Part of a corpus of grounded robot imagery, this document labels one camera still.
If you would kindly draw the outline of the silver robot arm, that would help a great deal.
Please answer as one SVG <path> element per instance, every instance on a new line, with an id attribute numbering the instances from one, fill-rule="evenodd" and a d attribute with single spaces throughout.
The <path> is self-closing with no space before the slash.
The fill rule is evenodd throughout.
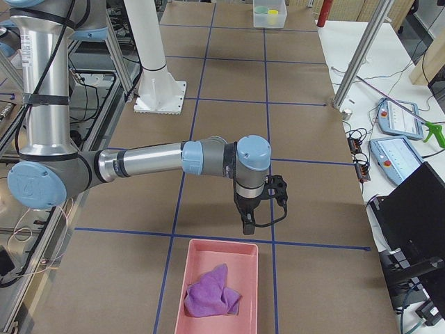
<path id="1" fill-rule="evenodd" d="M 228 143 L 200 141 L 130 150 L 80 152 L 70 141 L 68 40 L 102 41 L 108 36 L 104 1 L 11 1 L 10 18 L 20 32 L 27 142 L 8 174 L 8 188 L 23 205 L 46 209 L 117 178 L 183 170 L 228 177 L 243 233 L 256 228 L 254 209 L 270 198 L 271 148 L 256 135 Z"/>

